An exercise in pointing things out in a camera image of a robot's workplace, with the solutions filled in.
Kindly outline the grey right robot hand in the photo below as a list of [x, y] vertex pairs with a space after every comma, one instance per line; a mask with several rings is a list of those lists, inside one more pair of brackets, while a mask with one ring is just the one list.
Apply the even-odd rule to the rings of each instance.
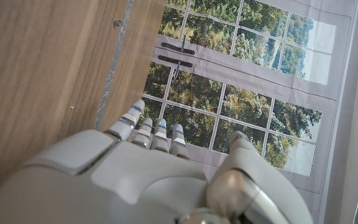
[[297, 189], [235, 131], [208, 179], [183, 128], [139, 121], [134, 103], [110, 128], [67, 137], [0, 186], [0, 223], [311, 223]]

